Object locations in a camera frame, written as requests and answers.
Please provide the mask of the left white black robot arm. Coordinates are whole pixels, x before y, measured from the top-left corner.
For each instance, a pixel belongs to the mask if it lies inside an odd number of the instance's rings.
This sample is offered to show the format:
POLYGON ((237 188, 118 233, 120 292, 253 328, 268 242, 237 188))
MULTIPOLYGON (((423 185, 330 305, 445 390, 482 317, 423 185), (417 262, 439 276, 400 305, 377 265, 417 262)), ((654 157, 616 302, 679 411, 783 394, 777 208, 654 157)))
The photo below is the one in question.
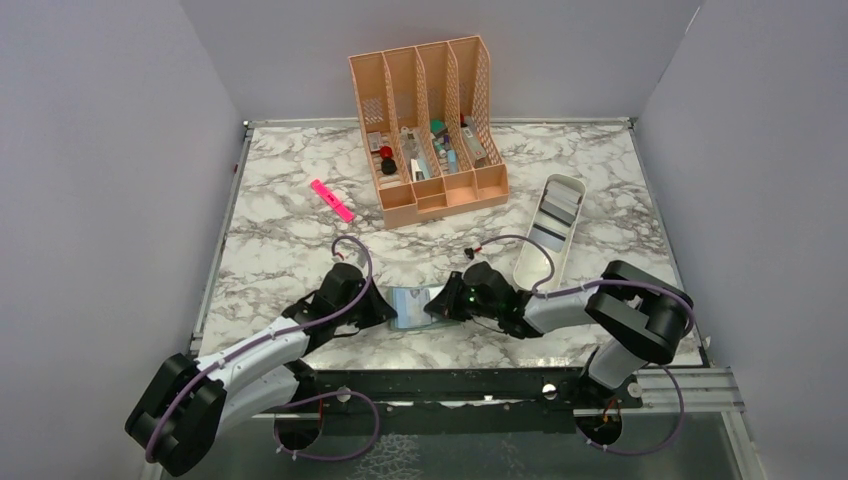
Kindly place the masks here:
POLYGON ((396 316, 358 267, 337 263, 316 290, 259 333, 197 360, 182 353, 168 357, 124 430, 149 462, 183 475, 229 428, 271 407, 309 406, 315 386, 303 359, 333 340, 338 328, 360 331, 396 316))

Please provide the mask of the green card holder wallet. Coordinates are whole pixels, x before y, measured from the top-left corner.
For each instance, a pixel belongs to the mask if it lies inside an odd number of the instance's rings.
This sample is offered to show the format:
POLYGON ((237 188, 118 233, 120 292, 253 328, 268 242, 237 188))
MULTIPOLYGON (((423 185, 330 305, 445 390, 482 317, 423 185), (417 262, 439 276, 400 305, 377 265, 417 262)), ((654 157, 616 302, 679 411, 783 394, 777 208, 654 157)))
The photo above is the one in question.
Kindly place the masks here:
POLYGON ((389 322, 393 331, 420 331, 443 328, 457 324, 457 321, 433 316, 424 310, 442 290, 443 285, 420 287, 389 287, 387 300, 396 311, 397 317, 389 322))

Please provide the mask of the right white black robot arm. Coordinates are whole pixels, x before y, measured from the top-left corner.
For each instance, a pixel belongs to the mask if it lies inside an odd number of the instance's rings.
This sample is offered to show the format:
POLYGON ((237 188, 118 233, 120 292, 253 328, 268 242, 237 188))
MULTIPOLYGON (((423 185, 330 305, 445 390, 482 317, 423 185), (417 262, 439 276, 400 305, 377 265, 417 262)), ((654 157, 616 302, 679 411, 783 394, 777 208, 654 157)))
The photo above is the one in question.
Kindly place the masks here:
POLYGON ((576 383, 579 398, 592 407, 612 399, 644 366, 669 364, 695 325, 685 292, 621 260, 610 262, 597 280, 549 292, 515 289, 488 263, 476 263, 452 273, 424 310, 446 320, 492 319, 517 339, 601 326, 611 338, 590 356, 576 383))

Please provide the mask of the silver credit card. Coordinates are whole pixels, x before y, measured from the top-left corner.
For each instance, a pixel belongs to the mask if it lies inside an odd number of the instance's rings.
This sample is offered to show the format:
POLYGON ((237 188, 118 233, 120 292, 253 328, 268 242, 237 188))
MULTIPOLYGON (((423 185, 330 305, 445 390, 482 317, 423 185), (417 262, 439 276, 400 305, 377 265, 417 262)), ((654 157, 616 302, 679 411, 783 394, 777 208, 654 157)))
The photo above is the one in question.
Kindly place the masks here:
POLYGON ((424 307, 439 290, 440 287, 394 289, 392 299, 398 324, 411 326, 431 322, 432 316, 424 312, 424 307))

